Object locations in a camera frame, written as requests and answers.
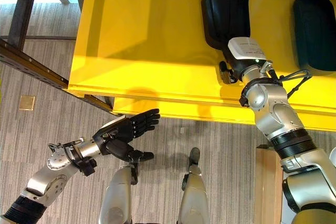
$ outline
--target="wooden panel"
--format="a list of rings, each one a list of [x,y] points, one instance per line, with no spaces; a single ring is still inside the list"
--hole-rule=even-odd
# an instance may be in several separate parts
[[[282,206],[282,168],[278,154],[256,149],[254,223],[280,224]]]

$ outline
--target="black bag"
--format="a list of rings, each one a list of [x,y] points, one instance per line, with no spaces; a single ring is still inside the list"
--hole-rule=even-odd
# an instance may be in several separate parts
[[[300,68],[336,71],[336,19],[329,0],[295,0],[295,37]]]

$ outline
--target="black pouch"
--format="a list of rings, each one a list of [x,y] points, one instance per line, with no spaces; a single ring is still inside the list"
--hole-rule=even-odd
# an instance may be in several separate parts
[[[295,37],[300,68],[336,71],[336,19],[329,0],[295,0]]]
[[[202,13],[205,39],[213,48],[250,36],[248,0],[202,0]]]

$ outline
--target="black joint ring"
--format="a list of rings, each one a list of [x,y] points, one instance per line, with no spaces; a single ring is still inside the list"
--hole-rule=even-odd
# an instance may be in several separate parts
[[[275,85],[282,86],[281,81],[273,80],[272,78],[269,78],[269,77],[262,77],[262,78],[254,79],[250,81],[248,84],[246,84],[246,86],[241,91],[242,93],[239,99],[241,106],[248,107],[248,100],[247,100],[246,94],[247,94],[247,91],[255,84],[275,84]]]

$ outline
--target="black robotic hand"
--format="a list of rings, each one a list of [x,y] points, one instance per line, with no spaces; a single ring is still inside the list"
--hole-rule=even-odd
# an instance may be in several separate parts
[[[154,157],[152,152],[134,150],[128,143],[155,129],[159,123],[159,109],[148,110],[131,118],[121,116],[104,125],[92,138],[102,155],[112,154],[129,163],[138,163]]]

